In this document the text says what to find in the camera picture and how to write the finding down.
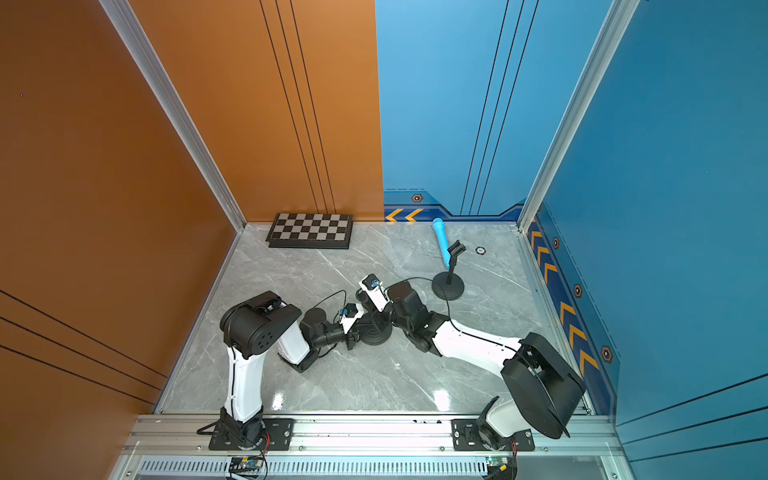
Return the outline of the black round stand base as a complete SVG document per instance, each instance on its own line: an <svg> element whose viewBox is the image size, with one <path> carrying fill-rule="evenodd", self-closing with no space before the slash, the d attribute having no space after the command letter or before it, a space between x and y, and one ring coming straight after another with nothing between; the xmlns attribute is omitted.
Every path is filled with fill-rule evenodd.
<svg viewBox="0 0 768 480"><path fill-rule="evenodd" d="M450 271L438 273L431 281L433 293L442 300L453 301L460 298L465 291L462 278Z"/></svg>

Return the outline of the black stand pole with clip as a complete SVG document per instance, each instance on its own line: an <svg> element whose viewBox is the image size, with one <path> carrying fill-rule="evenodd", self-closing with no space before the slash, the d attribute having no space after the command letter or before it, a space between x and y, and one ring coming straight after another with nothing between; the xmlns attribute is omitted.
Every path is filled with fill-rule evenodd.
<svg viewBox="0 0 768 480"><path fill-rule="evenodd" d="M466 246L461 243L460 240L456 240L447 249L449 254L449 266L446 284L451 285L455 276L455 267L457 265L458 257L466 251Z"/></svg>

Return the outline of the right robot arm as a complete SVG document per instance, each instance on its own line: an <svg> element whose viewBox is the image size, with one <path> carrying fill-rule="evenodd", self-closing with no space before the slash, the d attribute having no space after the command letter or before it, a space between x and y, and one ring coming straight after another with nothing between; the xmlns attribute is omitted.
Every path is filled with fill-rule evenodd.
<svg viewBox="0 0 768 480"><path fill-rule="evenodd" d="M400 329L425 353L467 362L503 380L511 398L494 397L475 421L476 440L505 450L525 432L570 435L567 425L586 393L581 376L543 336L501 337L430 311L406 280L385 289L373 274L359 282L356 298L369 315Z"/></svg>

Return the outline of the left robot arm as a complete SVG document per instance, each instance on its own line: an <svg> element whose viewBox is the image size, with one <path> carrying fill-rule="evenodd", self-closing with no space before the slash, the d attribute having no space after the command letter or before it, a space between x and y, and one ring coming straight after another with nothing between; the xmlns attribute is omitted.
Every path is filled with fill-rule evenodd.
<svg viewBox="0 0 768 480"><path fill-rule="evenodd" d="M261 385L267 353L276 348L280 358L302 373L322 356L322 350L358 341L357 320L365 310L348 303L337 322L325 311L306 314L272 291L236 304L225 312L220 329L229 358L227 396L213 425L211 450L263 450L275 429L263 419Z"/></svg>

